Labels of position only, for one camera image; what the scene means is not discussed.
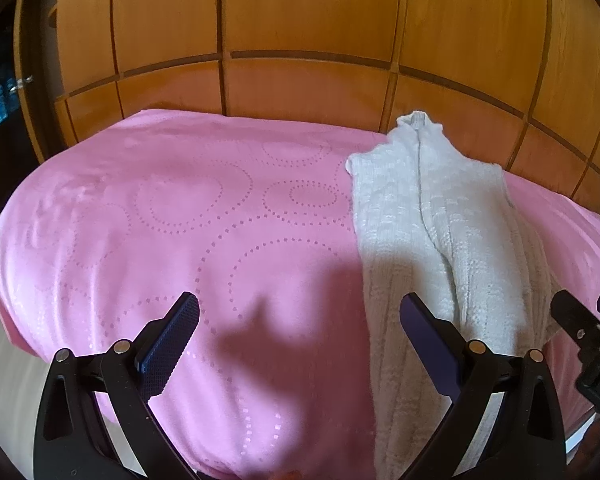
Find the dark wooden door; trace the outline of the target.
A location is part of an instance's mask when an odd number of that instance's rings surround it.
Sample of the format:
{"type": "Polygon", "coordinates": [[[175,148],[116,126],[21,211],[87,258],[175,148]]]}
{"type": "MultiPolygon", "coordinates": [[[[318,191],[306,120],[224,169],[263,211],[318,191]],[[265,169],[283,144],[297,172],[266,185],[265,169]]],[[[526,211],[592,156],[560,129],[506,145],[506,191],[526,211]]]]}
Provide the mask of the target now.
{"type": "Polygon", "coordinates": [[[43,53],[43,0],[0,0],[0,209],[65,142],[43,53]]]}

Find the white knitted sweater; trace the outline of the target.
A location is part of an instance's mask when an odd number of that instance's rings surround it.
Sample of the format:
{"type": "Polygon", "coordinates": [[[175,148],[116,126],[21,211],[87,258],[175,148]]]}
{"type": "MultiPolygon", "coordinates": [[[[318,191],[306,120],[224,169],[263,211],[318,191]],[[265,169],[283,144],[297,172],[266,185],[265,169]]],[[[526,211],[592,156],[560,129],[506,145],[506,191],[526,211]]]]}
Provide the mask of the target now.
{"type": "Polygon", "coordinates": [[[416,294],[464,338],[522,356],[556,334],[558,284],[503,169],[460,154],[424,112],[401,116],[386,142],[351,155],[347,170],[370,332],[374,464],[378,478],[395,479],[450,404],[404,333],[402,298],[416,294]]]}

